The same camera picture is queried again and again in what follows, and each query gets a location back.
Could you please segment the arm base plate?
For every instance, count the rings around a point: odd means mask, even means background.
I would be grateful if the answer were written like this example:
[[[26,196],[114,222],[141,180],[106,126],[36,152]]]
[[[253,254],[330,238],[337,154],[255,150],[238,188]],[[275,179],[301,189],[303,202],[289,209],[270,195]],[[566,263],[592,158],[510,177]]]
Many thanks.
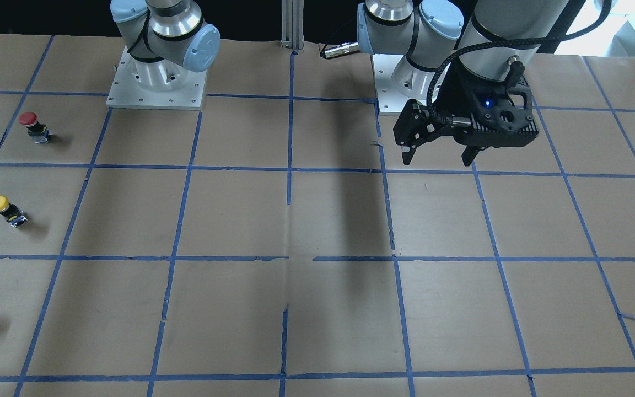
[[[401,55],[376,53],[372,56],[372,65],[381,115],[398,116],[410,99],[425,103],[433,72],[413,67],[406,56]]]
[[[202,110],[207,71],[188,71],[171,61],[144,63],[124,48],[106,106],[114,109]]]

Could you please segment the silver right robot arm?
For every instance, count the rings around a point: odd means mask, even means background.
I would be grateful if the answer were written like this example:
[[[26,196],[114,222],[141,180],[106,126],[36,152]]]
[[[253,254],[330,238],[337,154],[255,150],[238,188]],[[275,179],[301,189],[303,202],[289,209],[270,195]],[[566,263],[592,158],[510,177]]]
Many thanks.
[[[112,1],[109,8],[131,56],[129,75],[143,89],[174,89],[209,70],[219,53],[220,32],[194,1]]]

